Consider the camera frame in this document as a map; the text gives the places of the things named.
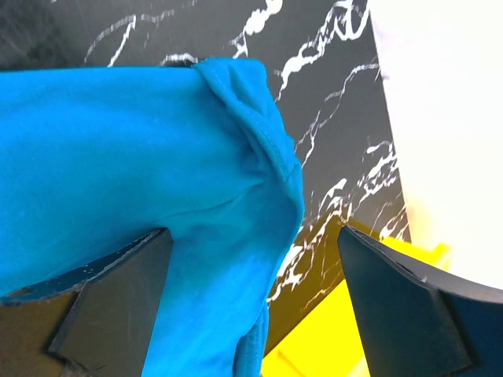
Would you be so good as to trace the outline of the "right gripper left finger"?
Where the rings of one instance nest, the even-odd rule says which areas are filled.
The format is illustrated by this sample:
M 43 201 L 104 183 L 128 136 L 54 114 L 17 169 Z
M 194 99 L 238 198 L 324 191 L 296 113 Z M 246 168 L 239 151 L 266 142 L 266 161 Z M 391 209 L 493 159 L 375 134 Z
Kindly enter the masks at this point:
M 1 298 L 4 377 L 139 376 L 172 248 L 158 229 Z

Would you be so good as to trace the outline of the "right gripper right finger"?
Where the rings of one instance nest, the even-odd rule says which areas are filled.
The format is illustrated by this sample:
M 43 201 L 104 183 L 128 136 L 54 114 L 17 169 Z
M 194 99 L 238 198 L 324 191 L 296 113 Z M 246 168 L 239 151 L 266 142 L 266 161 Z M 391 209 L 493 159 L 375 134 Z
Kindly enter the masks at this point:
M 345 226 L 338 248 L 372 376 L 500 376 L 502 291 Z

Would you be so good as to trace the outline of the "blue t-shirt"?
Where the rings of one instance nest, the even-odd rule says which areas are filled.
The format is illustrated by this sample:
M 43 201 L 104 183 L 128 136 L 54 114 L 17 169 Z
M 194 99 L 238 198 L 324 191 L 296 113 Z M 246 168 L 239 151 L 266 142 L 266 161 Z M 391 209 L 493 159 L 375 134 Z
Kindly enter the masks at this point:
M 145 376 L 257 376 L 302 167 L 257 60 L 1 75 L 1 292 L 171 233 Z

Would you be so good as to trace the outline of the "yellow plastic bin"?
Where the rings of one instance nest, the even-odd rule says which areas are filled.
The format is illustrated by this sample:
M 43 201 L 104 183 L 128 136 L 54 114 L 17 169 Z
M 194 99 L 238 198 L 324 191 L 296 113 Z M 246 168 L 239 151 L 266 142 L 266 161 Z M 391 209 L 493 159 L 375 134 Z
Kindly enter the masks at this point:
M 288 252 L 268 298 L 263 376 L 369 375 L 337 247 L 343 225 L 306 227 Z

